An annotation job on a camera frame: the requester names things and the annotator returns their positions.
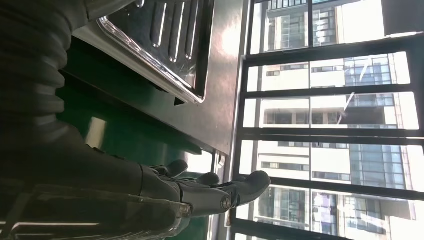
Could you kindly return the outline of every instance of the building window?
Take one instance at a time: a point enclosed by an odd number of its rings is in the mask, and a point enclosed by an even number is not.
[[[328,124],[338,124],[340,116],[339,112],[329,112],[327,114]]]
[[[313,231],[337,236],[337,196],[328,193],[313,192],[312,200]]]
[[[338,180],[338,181],[350,181],[351,175],[344,173],[334,173],[334,172],[321,172],[313,171],[312,177],[315,179],[327,179],[327,180]]]
[[[297,112],[296,113],[296,124],[299,124],[299,125],[309,124],[309,113]]]
[[[382,219],[380,201],[348,196],[345,198],[344,207],[349,209],[345,212],[348,228],[363,230],[375,234],[386,233],[384,228],[376,225],[375,220],[370,220]]]
[[[279,112],[278,109],[267,109],[264,114],[264,124],[292,124],[292,114]]]
[[[276,19],[269,19],[269,30],[268,30],[268,50],[273,51],[276,48]]]
[[[290,70],[300,70],[300,69],[308,69],[309,64],[289,64],[282,65],[281,71],[290,71]]]
[[[280,75],[280,71],[267,71],[266,72],[267,77],[279,76],[279,75]]]
[[[322,143],[322,142],[297,142],[297,141],[279,141],[278,147],[294,147],[294,148],[312,148],[316,149],[348,149],[345,143]]]
[[[312,73],[344,71],[344,66],[321,66],[311,68]]]
[[[352,184],[405,189],[401,147],[350,144]]]
[[[268,9],[270,10],[284,9],[284,8],[289,8],[289,7],[299,6],[299,5],[305,5],[307,3],[308,3],[308,0],[272,0],[268,3],[269,4]]]
[[[394,106],[393,93],[385,94],[368,94],[368,95],[355,95],[350,100],[348,107],[391,107]]]
[[[324,124],[324,113],[312,113],[312,124]]]
[[[345,143],[326,143],[326,142],[312,142],[312,148],[317,149],[347,149],[348,145]]]
[[[332,7],[314,10],[313,46],[320,47],[334,44],[337,44],[335,9]]]
[[[389,55],[345,58],[344,75],[347,87],[392,84]]]
[[[263,169],[281,169],[291,171],[309,171],[309,165],[296,164],[296,163],[281,163],[281,162],[267,162],[263,161],[261,164]]]

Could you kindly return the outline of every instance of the window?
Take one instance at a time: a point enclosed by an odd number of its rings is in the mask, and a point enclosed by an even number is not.
[[[312,113],[312,124],[324,124],[324,114],[323,113]]]
[[[281,169],[291,171],[309,171],[309,165],[295,164],[295,163],[281,163],[281,162],[266,162],[261,164],[263,169]]]
[[[329,112],[328,113],[328,124],[338,124],[340,114],[338,112]]]
[[[344,59],[346,86],[392,84],[389,58],[392,54]]]
[[[259,214],[255,218],[260,223],[304,230],[305,200],[306,193],[303,190],[271,186],[259,197]]]
[[[343,71],[344,66],[322,66],[322,67],[313,67],[311,68],[312,73],[325,73],[325,72],[335,72]]]
[[[268,109],[265,111],[264,124],[292,124],[292,114]]]
[[[280,71],[267,71],[266,72],[267,77],[279,76],[279,75],[280,75]]]
[[[309,113],[300,112],[296,113],[296,124],[309,124]]]
[[[380,201],[374,199],[364,199],[357,197],[346,197],[345,208],[348,228],[359,229],[376,234],[385,234],[385,229],[378,225],[377,221],[370,218],[382,219]]]
[[[281,71],[290,71],[290,70],[300,70],[300,69],[308,69],[309,64],[289,64],[282,65]]]
[[[295,148],[312,148],[317,149],[347,149],[348,145],[344,143],[320,143],[320,142],[296,142],[296,141],[279,141],[278,147],[295,147]]]
[[[400,146],[350,144],[352,183],[405,189]]]
[[[323,192],[312,193],[313,231],[337,236],[337,196]]]
[[[338,181],[350,181],[350,174],[334,173],[334,172],[321,172],[313,171],[312,177],[315,179],[327,179],[327,180],[338,180]]]
[[[335,8],[325,8],[313,11],[313,46],[327,46],[337,43]],[[334,71],[327,68],[323,72]]]

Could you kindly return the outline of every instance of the stainless steel sink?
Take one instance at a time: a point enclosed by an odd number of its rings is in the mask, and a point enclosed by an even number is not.
[[[213,12],[213,0],[137,0],[97,23],[125,51],[182,92],[181,100],[202,103]]]

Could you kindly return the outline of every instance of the glass pane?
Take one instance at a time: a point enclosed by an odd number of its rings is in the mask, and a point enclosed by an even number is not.
[[[249,69],[249,92],[410,84],[406,52]]]
[[[312,128],[419,129],[412,92],[311,97],[311,107]]]
[[[419,124],[415,106],[412,92],[249,99],[246,101],[244,126],[416,130]],[[400,160],[400,155],[379,157],[390,157],[393,162]]]
[[[385,37],[381,0],[340,0],[333,1],[333,4],[317,4],[320,2],[326,0],[313,1],[314,47],[366,42]]]
[[[256,3],[253,15],[251,53],[308,47],[307,19],[308,5],[306,1],[272,0]]]
[[[286,201],[283,195],[296,197]],[[271,185],[254,202],[250,220],[353,240],[401,240],[407,231],[419,234],[423,206],[422,201]],[[237,208],[237,217],[239,211],[249,208]]]
[[[240,173],[424,192],[423,166],[421,146],[245,140]]]

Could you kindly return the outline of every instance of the flexible hose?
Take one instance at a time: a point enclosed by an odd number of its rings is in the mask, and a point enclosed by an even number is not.
[[[0,150],[53,141],[72,32],[134,0],[0,1]]]

